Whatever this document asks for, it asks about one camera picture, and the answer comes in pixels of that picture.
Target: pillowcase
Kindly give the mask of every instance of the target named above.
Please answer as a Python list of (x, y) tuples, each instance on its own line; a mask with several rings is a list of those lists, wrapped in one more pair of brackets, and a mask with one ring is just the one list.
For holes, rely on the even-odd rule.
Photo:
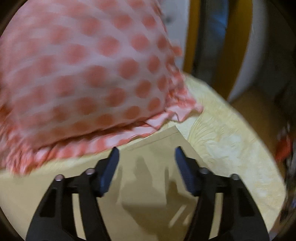
[[(118, 128), (145, 136), (151, 130), (129, 125), (155, 131), (167, 118), (182, 121), (202, 110), (184, 87), (174, 64), (180, 49), (171, 45), (154, 0), (28, 0), (4, 31), (0, 51), (11, 109), (2, 149), (30, 152), (30, 160), (17, 163), (35, 162), (41, 147), (65, 139), (96, 132), (102, 140), (102, 131), (117, 132), (104, 148), (90, 148), (92, 134), (85, 144), (91, 150), (79, 155), (96, 153), (124, 143)], [(153, 116), (157, 125), (149, 123)]]

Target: polka dot pillow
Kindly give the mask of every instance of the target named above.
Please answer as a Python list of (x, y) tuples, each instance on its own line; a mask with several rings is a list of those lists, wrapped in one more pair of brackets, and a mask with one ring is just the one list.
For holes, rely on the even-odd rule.
[(175, 67), (180, 51), (155, 0), (28, 0), (0, 50), (2, 104), (11, 108), (1, 124), (2, 166), (17, 173), (202, 110)]

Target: metal screw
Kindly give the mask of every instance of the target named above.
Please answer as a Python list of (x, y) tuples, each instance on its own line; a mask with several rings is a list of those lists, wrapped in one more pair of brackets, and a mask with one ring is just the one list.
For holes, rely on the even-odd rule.
[(58, 174), (56, 175), (56, 177), (54, 178), (57, 182), (63, 180), (65, 177), (62, 174)]
[(231, 178), (235, 181), (238, 181), (240, 179), (239, 175), (238, 174), (232, 174), (231, 175)]
[(201, 174), (208, 174), (208, 173), (209, 173), (209, 169), (208, 169), (208, 168), (205, 168), (205, 167), (202, 167), (202, 168), (200, 169), (200, 173), (201, 173)]
[(86, 171), (85, 171), (85, 173), (87, 174), (87, 175), (92, 175), (92, 174), (94, 174), (95, 173), (95, 169), (94, 168), (88, 168)]

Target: wooden floor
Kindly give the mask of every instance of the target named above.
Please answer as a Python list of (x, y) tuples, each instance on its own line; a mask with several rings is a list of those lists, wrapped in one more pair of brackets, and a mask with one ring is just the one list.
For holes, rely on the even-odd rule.
[[(281, 110), (256, 87), (243, 93), (231, 105), (249, 122), (269, 151), (275, 155), (276, 136), (287, 124)], [(285, 171), (283, 164), (280, 163), (277, 166), (284, 178)], [(279, 229), (280, 223), (278, 217), (272, 231), (277, 233)]]

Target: pillow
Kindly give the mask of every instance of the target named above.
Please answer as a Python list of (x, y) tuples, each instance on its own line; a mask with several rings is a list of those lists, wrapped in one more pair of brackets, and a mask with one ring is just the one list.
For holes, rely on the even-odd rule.
[[(165, 119), (202, 110), (184, 87), (174, 64), (180, 50), (168, 40), (154, 0), (28, 0), (4, 31), (0, 51), (11, 108), (2, 149), (17, 147), (10, 157), (26, 163), (22, 171), (11, 160), (3, 165), (16, 172), (27, 172), (41, 147), (90, 134), (84, 151), (65, 155), (64, 144), (52, 158), (96, 153), (130, 141), (119, 130), (145, 136)], [(153, 131), (139, 133), (135, 123)], [(90, 148), (106, 131), (115, 141)], [(22, 161), (20, 151), (30, 157)]]

